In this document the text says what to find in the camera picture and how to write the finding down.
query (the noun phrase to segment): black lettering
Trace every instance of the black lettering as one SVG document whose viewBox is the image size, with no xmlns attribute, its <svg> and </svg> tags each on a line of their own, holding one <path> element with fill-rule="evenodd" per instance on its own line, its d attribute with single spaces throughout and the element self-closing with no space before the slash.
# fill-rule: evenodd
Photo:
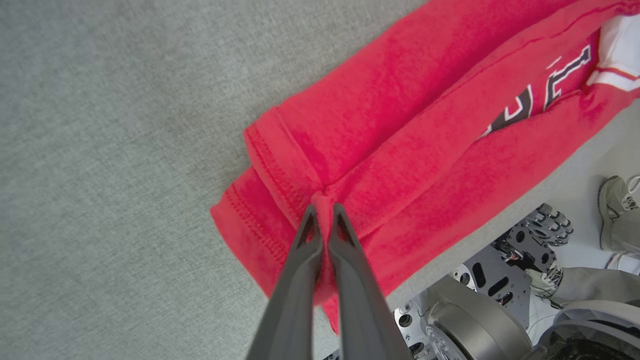
<svg viewBox="0 0 640 360">
<path fill-rule="evenodd" d="M 545 96 L 545 111 L 553 100 L 562 95 L 562 89 L 556 89 L 556 85 L 589 61 L 591 61 L 591 45 L 587 45 L 582 50 L 582 54 L 567 64 L 562 70 L 554 71 L 551 76 L 549 76 L 549 80 L 547 81 L 547 94 Z"/>
<path fill-rule="evenodd" d="M 509 113 L 509 108 L 504 108 L 504 111 L 501 112 L 491 124 L 492 131 L 500 130 L 503 127 L 528 119 L 531 116 L 531 109 L 533 108 L 531 84 L 516 97 L 516 102 L 518 103 L 518 109 L 514 113 Z"/>
</svg>

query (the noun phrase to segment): mounting hole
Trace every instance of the mounting hole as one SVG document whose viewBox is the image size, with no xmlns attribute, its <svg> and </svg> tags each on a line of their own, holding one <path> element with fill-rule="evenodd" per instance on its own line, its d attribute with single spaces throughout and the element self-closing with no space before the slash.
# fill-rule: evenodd
<svg viewBox="0 0 640 360">
<path fill-rule="evenodd" d="M 469 280 L 471 280 L 471 276 L 466 272 L 460 276 L 460 283 L 462 283 L 462 285 L 469 285 Z"/>
<path fill-rule="evenodd" d="M 403 316 L 400 316 L 400 319 L 398 319 L 398 325 L 401 327 L 407 327 L 411 325 L 411 321 L 413 321 L 413 319 L 411 319 L 411 315 L 404 314 Z"/>
<path fill-rule="evenodd" d="M 409 351 L 411 352 L 411 356 L 416 356 L 420 352 L 424 350 L 423 343 L 415 343 L 409 347 Z"/>
<path fill-rule="evenodd" d="M 480 263 L 475 263 L 471 268 L 471 271 L 474 272 L 474 277 L 476 277 L 476 285 L 478 288 L 482 288 L 486 285 L 486 278 L 484 277 L 484 271 L 482 270 L 482 265 Z"/>
<path fill-rule="evenodd" d="M 513 293 L 506 293 L 504 297 L 498 299 L 498 302 L 506 307 L 509 304 L 509 301 L 513 300 Z"/>
<path fill-rule="evenodd" d="M 496 282 L 491 288 L 489 288 L 489 291 L 487 291 L 487 295 L 491 297 L 494 296 L 503 287 L 507 286 L 507 284 L 509 284 L 509 278 L 505 276 L 500 281 Z"/>
</svg>

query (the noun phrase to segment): shoe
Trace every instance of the shoe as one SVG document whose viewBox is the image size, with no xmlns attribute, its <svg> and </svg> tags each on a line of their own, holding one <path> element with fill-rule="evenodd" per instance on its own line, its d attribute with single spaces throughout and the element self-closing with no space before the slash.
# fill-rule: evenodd
<svg viewBox="0 0 640 360">
<path fill-rule="evenodd" d="M 540 297 L 548 299 L 558 290 L 564 271 L 554 262 L 545 274 L 533 269 L 527 269 L 525 273 L 531 277 L 531 290 L 540 294 Z"/>
<path fill-rule="evenodd" d="M 629 194 L 627 184 L 620 176 L 610 177 L 598 192 L 598 209 L 602 217 L 600 230 L 600 248 L 605 251 L 611 249 L 611 229 L 613 223 L 627 211 L 637 209 L 638 205 Z"/>
</svg>

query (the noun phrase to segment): pant leg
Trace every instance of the pant leg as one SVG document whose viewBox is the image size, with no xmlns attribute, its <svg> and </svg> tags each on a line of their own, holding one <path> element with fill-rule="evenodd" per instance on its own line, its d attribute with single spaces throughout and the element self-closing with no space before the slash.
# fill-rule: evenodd
<svg viewBox="0 0 640 360">
<path fill-rule="evenodd" d="M 564 268 L 562 281 L 550 299 L 562 306 L 584 300 L 638 300 L 640 276 L 620 270 Z"/>
<path fill-rule="evenodd" d="M 640 209 L 624 212 L 611 229 L 611 249 L 640 259 Z"/>
</svg>

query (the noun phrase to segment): gray carpet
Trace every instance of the gray carpet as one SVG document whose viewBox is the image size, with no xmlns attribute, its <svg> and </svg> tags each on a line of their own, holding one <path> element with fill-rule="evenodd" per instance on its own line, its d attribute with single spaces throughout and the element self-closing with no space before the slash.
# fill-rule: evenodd
<svg viewBox="0 0 640 360">
<path fill-rule="evenodd" d="M 208 212 L 242 130 L 420 3 L 0 1 L 0 359 L 243 358 L 266 297 Z"/>
</svg>

